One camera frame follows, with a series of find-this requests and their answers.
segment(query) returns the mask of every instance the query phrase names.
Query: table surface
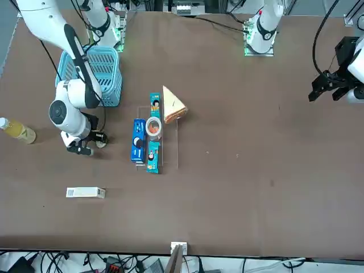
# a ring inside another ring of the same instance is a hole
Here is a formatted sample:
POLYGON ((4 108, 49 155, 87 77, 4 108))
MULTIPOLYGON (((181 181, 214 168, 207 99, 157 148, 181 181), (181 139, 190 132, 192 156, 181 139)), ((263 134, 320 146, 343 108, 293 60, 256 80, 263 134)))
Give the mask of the table surface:
MULTIPOLYGON (((82 32, 75 13, 64 16, 82 32)), ((210 18, 238 27, 226 15, 210 18)), ((38 138, 24 146, 0 134, 0 247, 168 253, 171 241, 187 241, 190 254, 362 258, 364 108, 307 97, 322 18, 282 18, 275 57, 244 57, 240 33, 202 20, 129 20, 122 101, 107 109, 111 142, 92 158, 66 152, 48 118, 55 71, 19 22, 0 115, 38 138), (137 107, 162 85, 189 113, 179 122, 179 168, 175 125, 166 125, 170 161, 152 175, 130 163, 131 135, 137 107), (107 197, 65 198, 66 187, 91 186, 107 197)), ((317 45, 322 70, 350 34, 342 18, 327 21, 317 45)), ((48 48, 58 63, 61 51, 48 48)))

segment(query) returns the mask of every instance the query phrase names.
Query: blue basket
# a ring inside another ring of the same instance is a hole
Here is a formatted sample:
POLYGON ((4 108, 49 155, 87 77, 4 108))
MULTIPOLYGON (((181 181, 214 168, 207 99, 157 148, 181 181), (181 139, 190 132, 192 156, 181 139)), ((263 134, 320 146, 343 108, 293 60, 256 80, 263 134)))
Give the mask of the blue basket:
MULTIPOLYGON (((114 48, 92 47, 87 52, 91 69, 102 89, 102 101, 105 106, 118 106, 121 99, 122 77, 119 69, 119 54, 114 48)), ((71 57, 63 51, 58 65, 63 80, 77 78, 75 65, 71 57)), ((56 77, 56 87, 60 81, 56 77)))

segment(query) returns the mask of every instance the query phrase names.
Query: teal box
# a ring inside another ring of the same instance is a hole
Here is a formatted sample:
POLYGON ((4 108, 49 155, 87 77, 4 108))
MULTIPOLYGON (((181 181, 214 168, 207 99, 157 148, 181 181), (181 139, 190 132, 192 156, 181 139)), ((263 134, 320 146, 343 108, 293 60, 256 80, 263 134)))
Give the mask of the teal box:
POLYGON ((149 141, 147 172, 158 173, 159 142, 149 141))
POLYGON ((150 116, 151 117, 157 117, 160 119, 159 106, 160 106, 160 94, 159 93, 150 93, 150 116))

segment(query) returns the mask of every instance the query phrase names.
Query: bottle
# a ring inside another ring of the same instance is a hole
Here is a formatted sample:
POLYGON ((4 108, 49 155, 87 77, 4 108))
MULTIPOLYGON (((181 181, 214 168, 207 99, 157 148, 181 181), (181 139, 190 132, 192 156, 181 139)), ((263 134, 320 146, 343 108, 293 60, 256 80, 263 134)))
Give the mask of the bottle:
POLYGON ((35 132, 18 121, 0 118, 0 129, 13 138, 17 138, 26 144, 31 144, 35 141, 35 132))

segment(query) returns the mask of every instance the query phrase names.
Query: small white box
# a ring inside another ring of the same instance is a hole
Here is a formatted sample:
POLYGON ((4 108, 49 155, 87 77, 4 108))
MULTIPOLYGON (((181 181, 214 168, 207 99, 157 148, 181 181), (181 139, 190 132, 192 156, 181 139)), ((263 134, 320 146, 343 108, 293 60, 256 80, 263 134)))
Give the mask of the small white box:
POLYGON ((105 198, 105 190, 99 187, 67 188, 66 197, 98 197, 105 198))

